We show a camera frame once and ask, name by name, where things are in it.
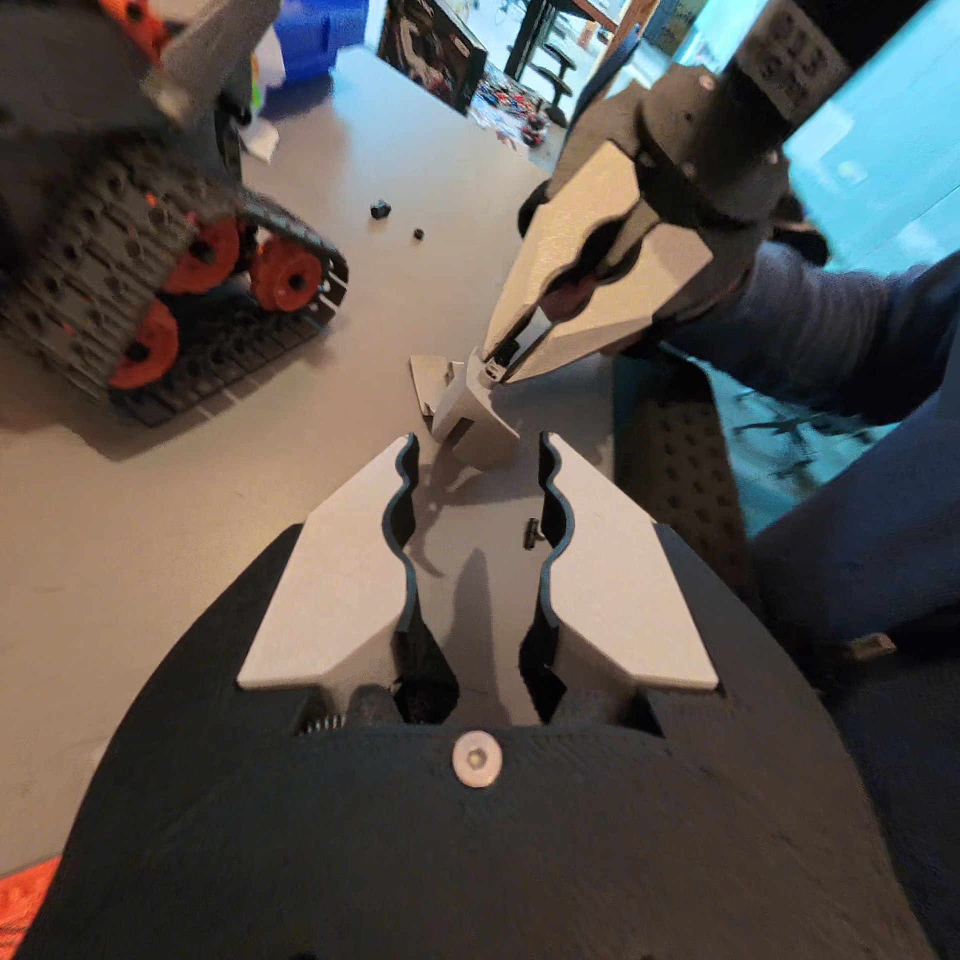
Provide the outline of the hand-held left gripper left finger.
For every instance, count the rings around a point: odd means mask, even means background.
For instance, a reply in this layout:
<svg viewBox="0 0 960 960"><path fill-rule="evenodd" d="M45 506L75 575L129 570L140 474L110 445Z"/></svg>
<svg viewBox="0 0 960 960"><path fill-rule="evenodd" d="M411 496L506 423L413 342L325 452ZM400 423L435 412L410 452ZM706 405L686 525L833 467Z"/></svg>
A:
<svg viewBox="0 0 960 960"><path fill-rule="evenodd" d="M404 549L416 530L420 445L401 435L306 517L237 675L246 691L314 690L348 714L360 690L441 724L460 688L426 624Z"/></svg>

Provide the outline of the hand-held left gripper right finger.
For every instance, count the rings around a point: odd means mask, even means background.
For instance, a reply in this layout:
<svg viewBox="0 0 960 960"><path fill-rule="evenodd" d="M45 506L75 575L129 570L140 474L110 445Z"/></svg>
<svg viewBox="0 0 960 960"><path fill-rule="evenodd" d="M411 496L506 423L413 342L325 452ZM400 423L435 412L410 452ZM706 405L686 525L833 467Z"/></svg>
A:
<svg viewBox="0 0 960 960"><path fill-rule="evenodd" d="M539 436L537 481L549 550L519 671L538 720L570 694L628 707L646 690L720 690L657 522L558 433Z"/></svg>

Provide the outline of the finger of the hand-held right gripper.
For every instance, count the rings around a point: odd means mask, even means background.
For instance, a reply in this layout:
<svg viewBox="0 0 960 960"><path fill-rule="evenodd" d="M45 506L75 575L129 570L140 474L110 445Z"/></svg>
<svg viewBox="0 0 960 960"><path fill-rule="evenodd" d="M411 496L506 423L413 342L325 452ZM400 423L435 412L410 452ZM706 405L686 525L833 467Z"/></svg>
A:
<svg viewBox="0 0 960 960"><path fill-rule="evenodd" d="M634 161L610 140L534 212L486 330L490 361L527 324L551 283L575 266L591 235L639 202Z"/></svg>
<svg viewBox="0 0 960 960"><path fill-rule="evenodd" d="M532 222L496 305L496 350L516 339L542 306L546 290L582 251L588 226ZM654 314L712 261L699 234L659 222L642 238L630 270L598 285L573 318L550 322L497 381L537 378L648 327Z"/></svg>

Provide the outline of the grey curved panel assembly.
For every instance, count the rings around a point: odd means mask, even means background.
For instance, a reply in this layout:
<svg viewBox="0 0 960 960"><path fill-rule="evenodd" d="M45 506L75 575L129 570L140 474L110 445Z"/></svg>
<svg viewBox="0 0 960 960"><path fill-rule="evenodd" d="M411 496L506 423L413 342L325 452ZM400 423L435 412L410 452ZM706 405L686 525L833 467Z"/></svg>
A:
<svg viewBox="0 0 960 960"><path fill-rule="evenodd" d="M417 405L426 419L435 416L445 391L463 367L463 362L439 355L412 354L409 357Z"/></svg>
<svg viewBox="0 0 960 960"><path fill-rule="evenodd" d="M492 391L498 380L488 373L481 348L474 347L438 396L431 436L474 470L506 466L520 446L519 433L494 409Z"/></svg>

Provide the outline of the person's right forearm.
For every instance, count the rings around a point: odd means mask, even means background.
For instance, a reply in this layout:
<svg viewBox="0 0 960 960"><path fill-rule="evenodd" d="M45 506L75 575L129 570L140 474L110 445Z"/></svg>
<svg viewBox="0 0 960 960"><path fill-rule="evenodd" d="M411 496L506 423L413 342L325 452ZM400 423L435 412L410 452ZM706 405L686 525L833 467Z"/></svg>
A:
<svg viewBox="0 0 960 960"><path fill-rule="evenodd" d="M958 306L958 251L879 275L816 267L769 242L726 292L606 353L670 348L779 402L876 426L924 415L958 435L957 404L941 399Z"/></svg>

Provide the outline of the black perforated chair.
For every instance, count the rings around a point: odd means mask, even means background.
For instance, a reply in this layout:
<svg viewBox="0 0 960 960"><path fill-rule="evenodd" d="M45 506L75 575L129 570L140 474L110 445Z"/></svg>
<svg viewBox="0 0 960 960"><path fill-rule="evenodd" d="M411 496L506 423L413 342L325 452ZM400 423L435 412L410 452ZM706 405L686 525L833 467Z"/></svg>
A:
<svg viewBox="0 0 960 960"><path fill-rule="evenodd" d="M710 379L669 352L613 361L615 484L756 615L745 518Z"/></svg>

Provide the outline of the background wooden table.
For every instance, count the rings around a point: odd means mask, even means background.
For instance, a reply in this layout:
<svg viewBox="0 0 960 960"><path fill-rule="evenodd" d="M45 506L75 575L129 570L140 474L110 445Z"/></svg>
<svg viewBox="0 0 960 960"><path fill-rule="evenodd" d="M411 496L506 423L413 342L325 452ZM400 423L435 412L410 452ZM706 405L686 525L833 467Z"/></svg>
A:
<svg viewBox="0 0 960 960"><path fill-rule="evenodd" d="M549 121L569 126L579 96L623 18L626 2L530 1L503 72L534 90Z"/></svg>

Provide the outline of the black product box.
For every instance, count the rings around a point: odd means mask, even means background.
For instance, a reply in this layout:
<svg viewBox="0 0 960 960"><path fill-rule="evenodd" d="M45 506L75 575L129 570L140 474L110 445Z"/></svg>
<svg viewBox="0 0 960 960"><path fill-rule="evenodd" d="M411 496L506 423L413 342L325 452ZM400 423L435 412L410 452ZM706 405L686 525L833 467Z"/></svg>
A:
<svg viewBox="0 0 960 960"><path fill-rule="evenodd" d="M388 1L378 59L457 114L467 115L488 51L442 1Z"/></svg>

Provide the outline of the person's dark clothing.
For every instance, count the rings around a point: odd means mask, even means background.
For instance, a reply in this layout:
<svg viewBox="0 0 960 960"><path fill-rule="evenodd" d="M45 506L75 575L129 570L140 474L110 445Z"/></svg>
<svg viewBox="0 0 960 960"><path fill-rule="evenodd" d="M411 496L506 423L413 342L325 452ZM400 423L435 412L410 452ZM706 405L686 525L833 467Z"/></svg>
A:
<svg viewBox="0 0 960 960"><path fill-rule="evenodd" d="M935 392L759 534L774 634L826 690L940 958L959 937L959 423Z"/></svg>

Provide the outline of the blue storage bin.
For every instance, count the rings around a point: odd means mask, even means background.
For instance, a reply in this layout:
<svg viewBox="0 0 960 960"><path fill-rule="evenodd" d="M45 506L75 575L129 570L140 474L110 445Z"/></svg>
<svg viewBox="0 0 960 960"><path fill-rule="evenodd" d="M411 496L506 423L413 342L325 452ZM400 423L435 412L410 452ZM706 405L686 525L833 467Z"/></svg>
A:
<svg viewBox="0 0 960 960"><path fill-rule="evenodd" d="M273 30L285 84L329 74L342 50L363 45L368 12L368 1L282 1Z"/></svg>

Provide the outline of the grey orange tracked toy robot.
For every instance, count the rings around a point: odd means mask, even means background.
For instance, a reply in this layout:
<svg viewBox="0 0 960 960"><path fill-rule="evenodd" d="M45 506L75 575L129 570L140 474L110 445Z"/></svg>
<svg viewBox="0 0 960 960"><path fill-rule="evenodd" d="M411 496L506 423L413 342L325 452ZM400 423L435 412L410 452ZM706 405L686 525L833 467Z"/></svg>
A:
<svg viewBox="0 0 960 960"><path fill-rule="evenodd" d="M2 2L2 335L162 426L316 337L342 252L243 183L281 2Z"/></svg>

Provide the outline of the orange ribbed panel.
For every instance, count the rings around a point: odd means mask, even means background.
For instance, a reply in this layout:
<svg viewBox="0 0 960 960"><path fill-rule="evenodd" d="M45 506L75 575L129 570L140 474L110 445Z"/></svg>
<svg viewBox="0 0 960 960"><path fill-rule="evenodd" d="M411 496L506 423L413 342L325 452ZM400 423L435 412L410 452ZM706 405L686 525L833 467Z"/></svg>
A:
<svg viewBox="0 0 960 960"><path fill-rule="evenodd" d="M62 858L1 878L1 959L12 959L36 918Z"/></svg>

